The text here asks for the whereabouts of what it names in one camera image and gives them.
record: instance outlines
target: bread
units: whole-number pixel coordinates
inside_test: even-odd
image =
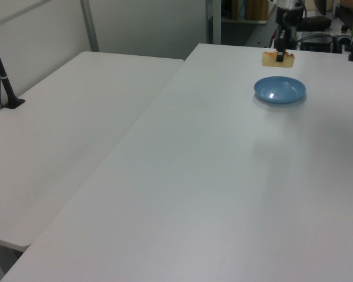
[[[263,52],[261,63],[263,66],[279,66],[280,68],[291,68],[294,63],[294,55],[285,52],[284,61],[277,62],[277,52]]]

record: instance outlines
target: white tabletop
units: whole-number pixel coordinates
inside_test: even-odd
[[[3,281],[353,281],[353,63],[262,52],[199,45]]]
[[[0,244],[25,250],[182,63],[84,52],[0,110]]]

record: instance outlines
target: person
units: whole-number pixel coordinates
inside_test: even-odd
[[[353,9],[353,0],[340,0],[340,5],[349,9]]]

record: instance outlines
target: wall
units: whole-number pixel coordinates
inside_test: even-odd
[[[0,25],[0,56],[17,96],[89,50],[79,0],[51,0]]]
[[[186,59],[207,42],[206,0],[90,0],[101,52]]]
[[[31,9],[31,7],[41,5],[49,0],[0,0],[0,21],[6,21],[17,13]]]

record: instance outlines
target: blue bowl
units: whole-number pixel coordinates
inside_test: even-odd
[[[271,103],[286,104],[299,101],[306,95],[305,85],[284,76],[271,76],[255,83],[255,96]]]

